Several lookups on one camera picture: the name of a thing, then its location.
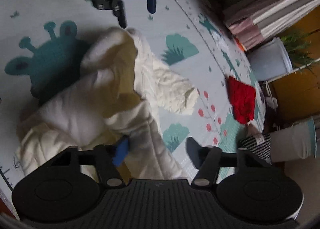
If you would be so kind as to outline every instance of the red towel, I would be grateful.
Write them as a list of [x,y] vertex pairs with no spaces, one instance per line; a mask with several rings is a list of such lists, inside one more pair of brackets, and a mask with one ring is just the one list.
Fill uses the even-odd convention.
[[256,89],[229,76],[228,90],[234,118],[241,124],[252,121],[254,119]]

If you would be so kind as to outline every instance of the trash bin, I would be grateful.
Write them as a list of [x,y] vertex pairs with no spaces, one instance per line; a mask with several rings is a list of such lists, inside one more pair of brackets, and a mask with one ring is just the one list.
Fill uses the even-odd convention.
[[259,82],[270,80],[292,71],[289,55],[279,37],[248,55],[251,69]]

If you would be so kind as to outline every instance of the black and white striped clothing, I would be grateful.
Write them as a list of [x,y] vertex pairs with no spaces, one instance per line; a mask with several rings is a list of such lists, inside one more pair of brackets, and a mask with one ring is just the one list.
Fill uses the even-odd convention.
[[249,136],[240,141],[240,147],[246,148],[269,164],[271,164],[270,145],[271,138],[269,133]]

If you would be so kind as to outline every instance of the white bucket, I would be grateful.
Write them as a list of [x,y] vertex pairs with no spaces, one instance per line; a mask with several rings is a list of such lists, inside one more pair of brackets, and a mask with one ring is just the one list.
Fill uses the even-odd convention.
[[310,117],[292,127],[272,132],[272,162],[305,159],[317,155],[316,130],[313,118]]
[[270,80],[292,71],[288,53],[279,37],[248,55],[251,69],[259,82]]

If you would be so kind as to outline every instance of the ribbed black surface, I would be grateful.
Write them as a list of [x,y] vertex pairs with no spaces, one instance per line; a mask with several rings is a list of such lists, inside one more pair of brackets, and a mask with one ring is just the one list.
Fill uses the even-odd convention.
[[226,213],[208,191],[191,188],[186,180],[132,180],[123,189],[108,190],[94,210],[73,221],[60,224],[39,224],[35,228],[294,228],[295,221],[285,224],[253,225]]

